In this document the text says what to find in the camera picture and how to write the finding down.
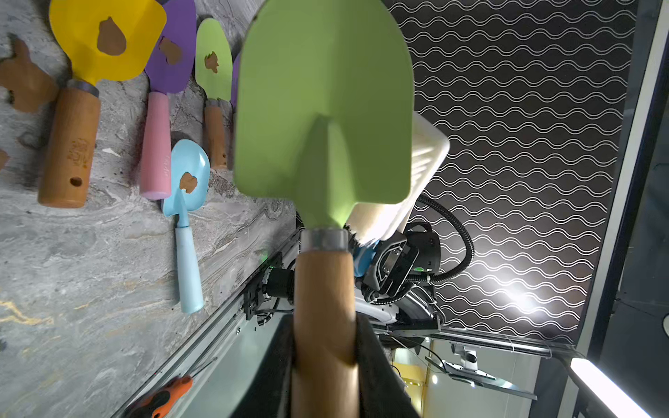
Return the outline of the yellow square trowel wooden handle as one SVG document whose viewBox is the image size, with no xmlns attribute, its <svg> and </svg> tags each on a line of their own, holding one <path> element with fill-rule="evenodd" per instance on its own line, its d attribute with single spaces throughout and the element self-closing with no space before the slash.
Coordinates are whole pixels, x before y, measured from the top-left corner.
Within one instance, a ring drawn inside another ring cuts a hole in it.
<svg viewBox="0 0 669 418">
<path fill-rule="evenodd" d="M 127 81 L 144 71 L 167 23 L 157 1 L 53 1 L 54 37 L 71 61 L 59 92 L 38 203 L 81 208 L 90 185 L 101 115 L 99 81 Z"/>
</svg>

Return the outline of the white brush blue handle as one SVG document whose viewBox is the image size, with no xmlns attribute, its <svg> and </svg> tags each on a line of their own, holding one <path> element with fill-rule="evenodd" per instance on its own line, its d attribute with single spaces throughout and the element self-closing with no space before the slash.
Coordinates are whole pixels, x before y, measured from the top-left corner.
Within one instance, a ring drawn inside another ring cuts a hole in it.
<svg viewBox="0 0 669 418">
<path fill-rule="evenodd" d="M 390 203 L 358 203 L 346 222 L 354 240 L 354 266 L 357 276 L 366 273 L 376 247 L 406 227 L 418 197 L 437 173 L 450 149 L 451 143 L 447 135 L 415 111 L 412 115 L 409 172 L 402 177 L 405 183 L 397 186 L 389 179 L 381 181 L 382 186 L 398 192 L 400 200 Z"/>
</svg>

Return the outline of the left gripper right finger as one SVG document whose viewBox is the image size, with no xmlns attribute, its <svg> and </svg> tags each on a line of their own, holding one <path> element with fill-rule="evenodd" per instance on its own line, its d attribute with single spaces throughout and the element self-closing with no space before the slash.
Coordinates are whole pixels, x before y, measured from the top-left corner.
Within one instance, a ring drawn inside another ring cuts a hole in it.
<svg viewBox="0 0 669 418">
<path fill-rule="evenodd" d="M 355 320 L 360 417 L 418 417 L 369 320 L 360 314 Z"/>
</svg>

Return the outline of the light green square trowel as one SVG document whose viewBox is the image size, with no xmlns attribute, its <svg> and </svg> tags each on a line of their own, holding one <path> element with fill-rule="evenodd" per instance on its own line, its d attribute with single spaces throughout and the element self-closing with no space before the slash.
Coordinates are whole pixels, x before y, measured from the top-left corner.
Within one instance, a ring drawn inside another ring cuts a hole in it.
<svg viewBox="0 0 669 418">
<path fill-rule="evenodd" d="M 358 203 L 390 203 L 409 172 L 414 81 L 380 1 L 267 1 L 241 52 L 234 182 L 292 201 L 303 222 L 294 277 L 290 417 L 360 416 L 353 256 Z"/>
</svg>

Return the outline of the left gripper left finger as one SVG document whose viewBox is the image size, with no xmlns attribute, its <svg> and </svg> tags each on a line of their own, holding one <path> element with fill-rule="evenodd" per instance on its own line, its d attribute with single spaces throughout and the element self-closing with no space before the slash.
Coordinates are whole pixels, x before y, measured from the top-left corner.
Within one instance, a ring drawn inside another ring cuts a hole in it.
<svg viewBox="0 0 669 418">
<path fill-rule="evenodd" d="M 285 315 L 231 417 L 290 417 L 293 360 L 293 315 Z"/>
</svg>

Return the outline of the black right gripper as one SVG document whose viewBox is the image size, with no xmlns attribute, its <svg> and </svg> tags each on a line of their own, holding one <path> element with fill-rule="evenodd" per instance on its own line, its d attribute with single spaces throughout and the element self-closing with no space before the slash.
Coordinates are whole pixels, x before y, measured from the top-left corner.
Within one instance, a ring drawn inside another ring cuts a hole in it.
<svg viewBox="0 0 669 418">
<path fill-rule="evenodd" d="M 409 276 L 435 273 L 441 263 L 437 233 L 428 223 L 411 222 L 388 240 L 360 249 L 360 291 L 372 305 L 391 304 L 409 292 Z"/>
</svg>

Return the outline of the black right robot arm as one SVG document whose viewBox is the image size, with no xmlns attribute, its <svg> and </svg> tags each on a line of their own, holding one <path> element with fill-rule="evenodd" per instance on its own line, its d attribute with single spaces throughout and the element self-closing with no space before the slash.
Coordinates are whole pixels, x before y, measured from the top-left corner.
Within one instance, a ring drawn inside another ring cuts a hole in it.
<svg viewBox="0 0 669 418">
<path fill-rule="evenodd" d="M 428 222 L 410 222 L 367 247 L 354 251 L 355 310 L 390 334 L 418 337 L 441 331 L 446 322 L 436 290 L 472 263 L 474 242 L 464 224 L 448 209 L 422 193 L 417 202 L 453 226 L 464 245 L 454 268 L 440 272 L 441 239 Z"/>
</svg>

